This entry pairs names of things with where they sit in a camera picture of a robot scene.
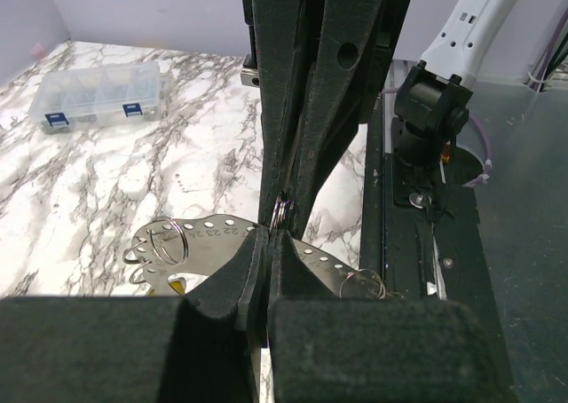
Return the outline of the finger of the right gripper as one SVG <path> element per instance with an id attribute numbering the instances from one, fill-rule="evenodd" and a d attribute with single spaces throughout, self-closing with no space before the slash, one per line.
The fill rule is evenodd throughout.
<path id="1" fill-rule="evenodd" d="M 325 0 L 292 175 L 292 232 L 351 143 L 381 88 L 410 0 Z"/>
<path id="2" fill-rule="evenodd" d="M 264 144 L 258 220 L 268 226 L 280 193 L 297 199 L 292 164 L 310 68 L 307 0 L 252 0 L 252 10 Z"/>

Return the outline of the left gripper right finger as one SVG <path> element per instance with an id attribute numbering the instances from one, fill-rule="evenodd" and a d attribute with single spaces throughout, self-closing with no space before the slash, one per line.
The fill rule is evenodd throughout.
<path id="1" fill-rule="evenodd" d="M 463 304 L 336 297 L 289 233 L 271 238 L 268 335 L 278 402 L 512 402 Z"/>

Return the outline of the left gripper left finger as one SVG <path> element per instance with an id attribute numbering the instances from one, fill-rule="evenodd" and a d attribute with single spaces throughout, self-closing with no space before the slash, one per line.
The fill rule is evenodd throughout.
<path id="1" fill-rule="evenodd" d="M 267 241 L 184 296 L 4 299 L 2 401 L 258 401 Z"/>

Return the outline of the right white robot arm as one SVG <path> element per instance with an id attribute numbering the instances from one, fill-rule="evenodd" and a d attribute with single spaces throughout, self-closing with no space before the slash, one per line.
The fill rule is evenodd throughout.
<path id="1" fill-rule="evenodd" d="M 411 0 L 242 0 L 261 95 L 261 225 L 301 237 L 315 199 L 367 119 Z M 458 0 L 397 92 L 399 153 L 430 169 L 468 119 L 472 85 L 517 0 Z"/>

